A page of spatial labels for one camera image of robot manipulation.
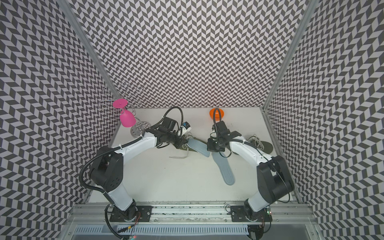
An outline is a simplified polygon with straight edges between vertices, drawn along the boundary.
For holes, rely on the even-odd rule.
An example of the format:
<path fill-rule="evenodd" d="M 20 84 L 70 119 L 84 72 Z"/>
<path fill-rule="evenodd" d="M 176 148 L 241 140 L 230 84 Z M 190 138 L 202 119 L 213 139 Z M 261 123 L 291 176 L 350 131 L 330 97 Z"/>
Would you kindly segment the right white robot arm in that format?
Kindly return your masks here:
<path fill-rule="evenodd" d="M 224 121 L 214 122 L 215 137 L 207 141 L 209 152 L 230 150 L 256 169 L 258 191 L 244 202 L 245 216 L 251 222 L 265 220 L 267 207 L 294 191 L 290 170 L 282 156 L 271 156 L 247 141 L 239 132 L 230 131 Z"/>

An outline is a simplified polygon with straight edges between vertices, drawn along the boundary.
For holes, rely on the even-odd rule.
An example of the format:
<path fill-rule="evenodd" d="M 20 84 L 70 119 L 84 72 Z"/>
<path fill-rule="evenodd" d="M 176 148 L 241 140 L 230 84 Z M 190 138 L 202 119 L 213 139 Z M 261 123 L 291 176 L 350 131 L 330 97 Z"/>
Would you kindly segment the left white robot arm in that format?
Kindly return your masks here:
<path fill-rule="evenodd" d="M 177 130 L 177 122 L 171 118 L 162 120 L 144 130 L 137 139 L 115 148 L 103 147 L 97 156 L 88 161 L 81 169 L 80 184 L 86 189 L 102 193 L 113 207 L 113 213 L 123 221 L 133 221 L 137 215 L 135 200 L 129 196 L 122 184 L 124 165 L 139 154 L 160 148 L 162 144 L 173 145 L 179 149 L 188 142 L 185 134 L 191 130 L 188 122 L 183 122 Z"/>

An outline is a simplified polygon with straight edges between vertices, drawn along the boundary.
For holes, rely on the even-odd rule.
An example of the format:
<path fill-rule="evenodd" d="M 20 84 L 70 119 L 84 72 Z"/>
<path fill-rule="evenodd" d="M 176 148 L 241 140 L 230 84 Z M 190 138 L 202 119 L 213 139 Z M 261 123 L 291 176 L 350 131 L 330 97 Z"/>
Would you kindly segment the olive green sandal with laces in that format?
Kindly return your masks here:
<path fill-rule="evenodd" d="M 189 156 L 189 152 L 197 152 L 196 150 L 190 148 L 190 147 L 188 146 L 188 144 L 183 144 L 183 145 L 181 146 L 180 150 L 182 150 L 182 151 L 186 151 L 187 153 L 186 153 L 184 156 L 182 156 L 182 157 L 179 157 L 179 156 L 171 156 L 170 158 L 171 158 L 171 159 L 177 159 L 177 160 L 183 160 L 183 159 L 186 159 L 186 158 Z"/>

